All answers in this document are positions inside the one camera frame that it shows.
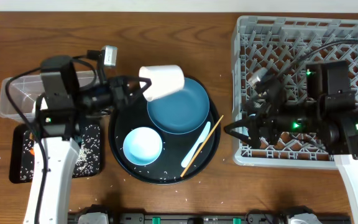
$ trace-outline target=white cup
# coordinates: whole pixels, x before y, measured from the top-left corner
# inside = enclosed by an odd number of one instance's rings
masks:
[[[139,77],[152,81],[152,85],[143,93],[149,102],[175,93],[185,86],[185,76],[178,65],[141,67]]]

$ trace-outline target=brown wooden tabletop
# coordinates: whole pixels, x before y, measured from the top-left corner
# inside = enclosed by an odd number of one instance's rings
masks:
[[[113,45],[119,49],[118,74],[136,75],[143,65],[181,66],[207,87],[226,125],[231,121],[231,35],[242,15],[250,13],[0,12],[0,88],[4,78],[38,67],[47,57]],[[257,15],[358,19],[358,14]],[[0,223],[21,223],[29,198],[30,184],[8,179],[17,125],[0,118]],[[108,139],[108,119],[103,125]],[[114,159],[108,140],[105,151],[102,173],[73,179],[72,212],[97,203],[115,212],[245,214],[253,208],[306,205],[316,213],[351,214],[338,171],[238,166],[226,134],[207,168],[175,185],[132,178]]]

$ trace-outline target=black and white speckled surface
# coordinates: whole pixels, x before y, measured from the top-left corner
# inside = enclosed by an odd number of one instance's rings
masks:
[[[76,161],[73,178],[90,177],[101,171],[101,130],[96,124],[90,124],[83,129],[80,155]],[[30,139],[30,131],[26,131],[22,143],[22,161],[20,168],[20,180],[30,182],[34,175],[34,156],[30,150],[34,146],[34,140]]]

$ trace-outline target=clear plastic container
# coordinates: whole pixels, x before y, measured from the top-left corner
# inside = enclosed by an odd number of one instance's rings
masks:
[[[80,86],[91,83],[93,79],[92,71],[77,72]],[[6,97],[5,86],[8,80],[2,81],[0,92],[0,117],[10,118],[17,122],[23,122],[22,118],[17,114],[13,106]],[[29,121],[33,121],[35,113],[32,112],[34,103],[39,95],[44,92],[44,86],[40,75],[28,75],[13,81],[9,87],[9,92],[16,105],[24,113]]]

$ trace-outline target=transparent bin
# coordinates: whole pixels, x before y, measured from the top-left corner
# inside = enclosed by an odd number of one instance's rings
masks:
[[[358,39],[358,21],[264,16],[238,18],[231,45],[232,121],[247,116],[241,105],[255,95],[247,81],[252,72],[266,67],[278,73],[311,49],[343,39]],[[348,62],[347,75],[352,90],[356,91],[358,106],[358,45],[348,44],[322,50],[285,74],[283,82],[289,103],[306,100],[305,65],[329,60]],[[236,131],[245,133],[247,130],[237,128]],[[276,146],[267,144],[262,138],[260,149],[253,149],[233,138],[234,162],[242,166],[336,169],[333,156],[309,143],[292,139],[290,135],[291,133],[283,133]],[[314,133],[295,137],[321,144]]]
[[[92,71],[77,72],[78,81],[80,86],[85,86],[91,83],[93,79]],[[21,117],[16,113],[10,102],[6,97],[5,86],[8,80],[6,78],[2,81],[1,92],[0,92],[0,117],[10,118],[17,122],[23,122]],[[27,75],[13,81],[9,87],[9,92],[12,99],[17,106],[22,110],[25,117],[29,121],[34,120],[35,114],[32,112],[34,103],[37,97],[44,92],[44,86],[40,75]]]

